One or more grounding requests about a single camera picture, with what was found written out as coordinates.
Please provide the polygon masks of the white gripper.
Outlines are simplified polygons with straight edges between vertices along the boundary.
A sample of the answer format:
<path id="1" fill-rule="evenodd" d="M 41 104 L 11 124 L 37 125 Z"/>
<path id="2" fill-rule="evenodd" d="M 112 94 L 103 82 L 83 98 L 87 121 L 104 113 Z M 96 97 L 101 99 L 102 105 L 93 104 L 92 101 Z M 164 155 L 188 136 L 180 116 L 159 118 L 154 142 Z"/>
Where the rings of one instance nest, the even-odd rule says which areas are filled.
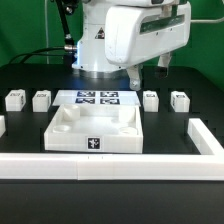
<path id="1" fill-rule="evenodd" d="M 142 72 L 141 65 L 136 64 L 161 55 L 156 75 L 167 77 L 171 52 L 189 40 L 190 19 L 189 2 L 153 7 L 114 5 L 106 14 L 105 56 L 111 64 L 129 67 L 129 87 L 139 91 Z"/>

